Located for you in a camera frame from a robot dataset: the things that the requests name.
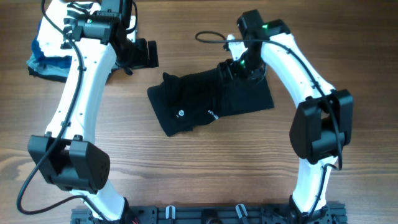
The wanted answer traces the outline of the black polo shirt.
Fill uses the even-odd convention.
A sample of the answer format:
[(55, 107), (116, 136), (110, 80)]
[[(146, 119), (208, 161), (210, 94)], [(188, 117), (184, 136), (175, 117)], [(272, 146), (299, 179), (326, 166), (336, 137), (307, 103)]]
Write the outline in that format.
[(171, 137), (192, 131), (224, 116), (252, 113), (274, 107), (267, 84), (221, 76), (217, 68), (177, 77), (163, 73), (160, 85), (147, 95), (164, 133)]

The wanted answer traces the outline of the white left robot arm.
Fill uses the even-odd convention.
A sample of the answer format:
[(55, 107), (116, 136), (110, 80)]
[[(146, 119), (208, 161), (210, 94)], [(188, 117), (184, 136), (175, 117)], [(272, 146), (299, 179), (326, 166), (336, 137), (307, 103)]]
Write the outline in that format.
[(95, 223), (137, 223), (125, 197), (109, 180), (110, 158), (95, 144), (98, 110), (115, 65), (127, 73), (158, 66), (154, 41), (135, 37), (137, 17), (119, 12), (81, 16), (67, 34), (74, 49), (62, 97), (41, 136), (28, 151), (48, 184), (82, 200)]

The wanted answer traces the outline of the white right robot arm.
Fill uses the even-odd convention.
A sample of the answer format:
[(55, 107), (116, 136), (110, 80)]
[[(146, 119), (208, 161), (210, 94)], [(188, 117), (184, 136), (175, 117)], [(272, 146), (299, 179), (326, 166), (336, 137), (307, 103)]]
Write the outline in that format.
[(219, 68), (232, 80), (259, 82), (266, 67), (280, 78), (296, 106), (289, 138), (300, 159), (287, 219), (291, 223), (321, 219), (327, 215), (330, 172), (343, 168), (343, 147), (351, 141), (353, 97), (322, 78), (282, 20), (264, 22), (255, 9), (244, 12), (237, 27), (242, 38), (229, 35), (224, 41), (232, 58)]

